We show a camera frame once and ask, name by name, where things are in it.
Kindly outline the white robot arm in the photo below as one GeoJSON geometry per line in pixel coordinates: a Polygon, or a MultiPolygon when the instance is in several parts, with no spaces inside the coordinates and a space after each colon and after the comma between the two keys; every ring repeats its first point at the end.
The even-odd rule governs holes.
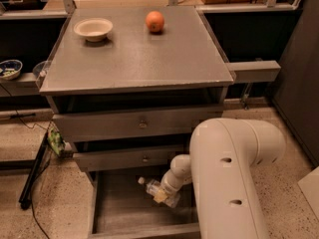
{"type": "Polygon", "coordinates": [[[193,185],[201,239],[270,239],[250,167],[283,156],[286,140],[270,122],[208,119],[192,133],[189,153],[176,156],[156,202],[193,185]]]}

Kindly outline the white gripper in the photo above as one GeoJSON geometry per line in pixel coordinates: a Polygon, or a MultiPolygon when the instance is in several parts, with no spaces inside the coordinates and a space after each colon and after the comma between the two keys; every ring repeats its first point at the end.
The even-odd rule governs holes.
{"type": "Polygon", "coordinates": [[[182,180],[176,177],[174,174],[167,172],[161,179],[160,189],[154,196],[154,201],[157,203],[165,202],[168,199],[168,195],[177,194],[182,187],[182,180]]]}

